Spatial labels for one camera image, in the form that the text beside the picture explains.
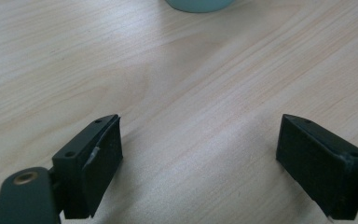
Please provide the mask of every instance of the light wood tabletop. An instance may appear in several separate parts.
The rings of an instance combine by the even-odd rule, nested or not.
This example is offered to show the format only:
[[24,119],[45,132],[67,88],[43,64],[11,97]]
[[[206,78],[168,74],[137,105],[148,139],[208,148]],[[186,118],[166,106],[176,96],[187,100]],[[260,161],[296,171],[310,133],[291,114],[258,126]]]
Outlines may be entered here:
[[63,223],[331,223],[275,153],[282,114],[358,146],[358,0],[0,0],[0,185],[111,114],[124,160]]

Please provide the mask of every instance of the mounting hole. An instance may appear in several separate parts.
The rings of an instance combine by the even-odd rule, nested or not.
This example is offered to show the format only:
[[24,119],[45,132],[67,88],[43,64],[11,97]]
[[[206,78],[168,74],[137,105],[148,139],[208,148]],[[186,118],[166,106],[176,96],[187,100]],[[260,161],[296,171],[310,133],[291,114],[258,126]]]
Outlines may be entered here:
[[23,184],[27,184],[35,179],[37,179],[37,172],[31,171],[31,172],[26,172],[26,173],[16,176],[16,178],[14,178],[14,180],[13,180],[13,183],[15,185],[23,185]]
[[351,152],[351,156],[358,157],[358,153],[357,152]]
[[73,151],[69,151],[69,152],[65,153],[65,157],[73,157],[73,156],[75,156],[75,152],[73,152]]

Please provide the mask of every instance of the table surface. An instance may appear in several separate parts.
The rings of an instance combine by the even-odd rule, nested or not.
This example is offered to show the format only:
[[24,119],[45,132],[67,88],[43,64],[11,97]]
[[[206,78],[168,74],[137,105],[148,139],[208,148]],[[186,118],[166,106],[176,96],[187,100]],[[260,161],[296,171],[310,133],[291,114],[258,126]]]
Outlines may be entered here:
[[358,146],[358,0],[0,0],[0,185],[116,113],[124,161],[63,223],[331,223],[275,152],[282,114]]

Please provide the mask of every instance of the mug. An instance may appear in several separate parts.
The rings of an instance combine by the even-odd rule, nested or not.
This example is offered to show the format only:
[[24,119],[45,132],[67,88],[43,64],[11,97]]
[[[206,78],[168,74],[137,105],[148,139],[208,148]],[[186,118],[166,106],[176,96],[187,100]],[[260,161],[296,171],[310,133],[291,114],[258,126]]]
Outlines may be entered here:
[[171,7],[185,12],[212,12],[228,6],[234,0],[166,0]]

